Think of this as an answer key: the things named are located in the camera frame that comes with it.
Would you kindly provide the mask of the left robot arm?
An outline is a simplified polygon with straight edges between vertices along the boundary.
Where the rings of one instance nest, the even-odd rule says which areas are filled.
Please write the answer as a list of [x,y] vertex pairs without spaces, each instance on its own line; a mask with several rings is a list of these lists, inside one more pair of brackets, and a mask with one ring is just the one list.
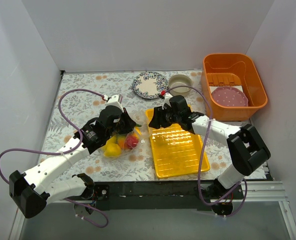
[[24,173],[14,171],[9,177],[10,197],[28,219],[57,200],[74,196],[89,200],[95,192],[95,184],[88,175],[80,173],[57,183],[54,180],[104,146],[113,135],[128,134],[135,126],[125,109],[112,105],[105,107],[98,117],[89,120],[80,132],[75,133],[55,156]]

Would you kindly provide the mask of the yellow pear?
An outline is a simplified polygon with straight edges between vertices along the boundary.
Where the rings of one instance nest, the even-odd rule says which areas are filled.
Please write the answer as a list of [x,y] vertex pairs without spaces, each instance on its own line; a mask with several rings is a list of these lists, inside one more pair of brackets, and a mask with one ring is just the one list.
[[122,153],[122,149],[116,143],[106,144],[103,150],[105,157],[118,157]]

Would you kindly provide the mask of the clear zip top bag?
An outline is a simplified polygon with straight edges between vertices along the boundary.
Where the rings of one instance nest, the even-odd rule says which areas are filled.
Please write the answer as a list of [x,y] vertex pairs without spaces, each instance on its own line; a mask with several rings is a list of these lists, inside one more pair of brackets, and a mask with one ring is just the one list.
[[130,113],[136,126],[129,133],[116,133],[107,140],[106,144],[99,149],[99,153],[106,158],[116,159],[133,152],[140,147],[150,133],[147,126],[147,118],[143,110]]

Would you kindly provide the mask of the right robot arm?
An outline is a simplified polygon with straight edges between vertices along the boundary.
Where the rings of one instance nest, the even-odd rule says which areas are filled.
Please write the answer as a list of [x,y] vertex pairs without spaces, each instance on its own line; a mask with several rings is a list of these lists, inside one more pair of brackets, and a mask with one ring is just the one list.
[[231,165],[200,193],[220,200],[227,198],[245,176],[251,175],[271,157],[253,125],[235,126],[211,119],[203,113],[192,111],[181,95],[167,93],[163,99],[163,104],[153,109],[149,127],[160,129],[178,124],[187,132],[226,144],[229,149]]

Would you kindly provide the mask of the red pomegranate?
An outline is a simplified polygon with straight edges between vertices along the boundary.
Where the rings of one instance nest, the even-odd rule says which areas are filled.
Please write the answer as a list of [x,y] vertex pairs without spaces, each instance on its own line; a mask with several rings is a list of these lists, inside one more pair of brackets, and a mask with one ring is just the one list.
[[139,142],[139,139],[134,135],[128,135],[126,137],[126,149],[132,150],[134,149]]

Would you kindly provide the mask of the green red mango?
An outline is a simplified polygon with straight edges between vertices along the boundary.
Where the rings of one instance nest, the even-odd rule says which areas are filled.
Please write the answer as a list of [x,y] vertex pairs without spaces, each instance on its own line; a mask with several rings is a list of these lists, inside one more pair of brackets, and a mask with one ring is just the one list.
[[117,144],[122,150],[126,149],[126,135],[118,135]]

